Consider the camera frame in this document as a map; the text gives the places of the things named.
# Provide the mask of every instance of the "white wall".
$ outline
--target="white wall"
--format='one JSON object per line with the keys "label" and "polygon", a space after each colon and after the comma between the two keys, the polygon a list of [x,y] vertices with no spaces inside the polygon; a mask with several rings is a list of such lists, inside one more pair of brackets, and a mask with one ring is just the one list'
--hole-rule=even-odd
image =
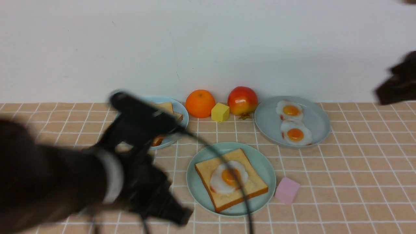
{"label": "white wall", "polygon": [[102,102],[118,88],[218,101],[372,101],[416,49],[399,0],[2,0],[0,102]]}

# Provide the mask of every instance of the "plate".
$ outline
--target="plate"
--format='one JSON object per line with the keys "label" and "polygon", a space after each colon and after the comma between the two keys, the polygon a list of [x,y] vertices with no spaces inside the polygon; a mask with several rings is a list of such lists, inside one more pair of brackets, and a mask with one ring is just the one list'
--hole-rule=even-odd
{"label": "plate", "polygon": [[[312,133],[312,145],[291,145],[283,139],[282,134],[280,133],[280,125],[282,124],[282,121],[276,113],[277,103],[281,100],[289,100],[299,104],[302,107],[302,122]],[[278,145],[294,149],[308,148],[317,145],[324,141],[331,131],[329,117],[321,107],[311,101],[294,96],[272,97],[261,102],[254,113],[254,121],[261,133],[263,133],[263,135],[270,141]]]}
{"label": "plate", "polygon": [[[181,113],[183,115],[183,119],[181,122],[181,125],[185,128],[188,126],[189,123],[189,114],[186,108],[178,101],[170,98],[170,97],[145,97],[146,101],[153,102],[153,103],[164,103],[164,102],[171,102],[173,106],[173,111],[177,113]],[[162,149],[165,148],[171,144],[173,144],[175,141],[179,140],[181,136],[179,134],[172,134],[167,137],[165,137],[162,141],[162,144],[154,147],[150,147],[150,150],[155,149]]]}
{"label": "plate", "polygon": [[[252,213],[261,210],[270,201],[276,190],[275,170],[273,169],[269,160],[258,150],[246,144],[237,142],[221,142],[213,144],[212,146],[214,146],[223,154],[239,148],[244,151],[253,168],[263,179],[263,181],[269,186],[269,191],[267,193],[248,200]],[[244,202],[223,210],[220,213],[215,212],[214,205],[212,204],[208,192],[206,191],[201,178],[195,170],[195,164],[210,160],[215,157],[215,154],[213,154],[208,149],[201,150],[193,157],[186,172],[186,183],[188,184],[189,192],[202,207],[211,213],[225,217],[242,217],[247,215]]]}

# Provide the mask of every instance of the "black wire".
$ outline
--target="black wire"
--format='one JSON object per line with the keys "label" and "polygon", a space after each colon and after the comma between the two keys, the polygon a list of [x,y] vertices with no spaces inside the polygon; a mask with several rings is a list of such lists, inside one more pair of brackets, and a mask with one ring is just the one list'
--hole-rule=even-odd
{"label": "black wire", "polygon": [[242,184],[241,184],[240,180],[237,178],[237,175],[234,173],[234,171],[232,170],[231,166],[228,164],[227,160],[225,160],[225,158],[222,156],[221,152],[219,152],[215,147],[213,147],[211,144],[209,144],[203,138],[198,137],[197,135],[193,134],[192,132],[187,131],[186,129],[182,129],[181,128],[179,131],[181,133],[183,133],[185,135],[188,135],[188,136],[190,136],[192,138],[195,138],[196,140],[198,140],[199,142],[201,142],[205,146],[205,148],[207,148],[212,153],[214,153],[218,158],[220,158],[221,161],[227,167],[227,169],[230,170],[230,172],[233,175],[234,179],[238,183],[238,188],[240,189],[241,193],[243,194],[244,204],[245,204],[245,207],[246,207],[246,210],[247,210],[247,216],[248,216],[248,230],[249,230],[249,234],[254,234],[254,231],[253,231],[253,219],[251,217],[250,207],[248,206],[248,197],[246,195],[246,192],[244,191],[244,188],[242,187]]}
{"label": "black wire", "polygon": [[91,222],[91,233],[92,234],[99,234],[100,233],[100,228],[97,225],[97,223],[95,222],[95,213],[90,213],[89,214],[89,220]]}
{"label": "black wire", "polygon": [[150,234],[149,227],[147,226],[146,220],[144,220],[142,217],[141,217],[141,223],[143,224],[144,233]]}

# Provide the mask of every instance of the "white band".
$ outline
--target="white band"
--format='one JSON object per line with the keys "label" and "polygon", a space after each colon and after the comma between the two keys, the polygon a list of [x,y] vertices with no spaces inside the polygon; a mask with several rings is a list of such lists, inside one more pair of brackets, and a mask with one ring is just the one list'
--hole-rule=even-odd
{"label": "white band", "polygon": [[103,163],[107,173],[107,193],[103,204],[111,204],[117,199],[123,189],[123,167],[113,154],[104,149],[98,149],[96,156]]}

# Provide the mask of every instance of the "tiled surface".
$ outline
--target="tiled surface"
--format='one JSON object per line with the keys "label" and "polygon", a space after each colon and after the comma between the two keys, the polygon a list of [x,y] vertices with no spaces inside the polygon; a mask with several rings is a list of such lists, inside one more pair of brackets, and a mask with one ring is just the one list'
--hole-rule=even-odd
{"label": "tiled surface", "polygon": [[[256,233],[268,234],[414,234],[416,230],[416,103],[377,107],[372,103],[321,103],[332,121],[323,144],[292,150],[269,143],[252,119],[228,122],[192,119],[189,128],[210,142],[238,141],[259,149],[274,166],[278,181],[287,176],[302,186],[292,206],[273,199],[254,214]],[[116,113],[105,104],[5,104],[0,115],[18,117],[38,141],[82,148],[95,143]],[[151,221],[152,233],[247,233],[244,219],[212,215],[194,202],[185,170],[201,149],[194,140],[154,152],[156,163],[173,180],[173,191],[195,209],[178,229]],[[119,212],[100,217],[103,233],[141,233],[137,217]],[[90,225],[71,217],[28,233],[82,234]]]}

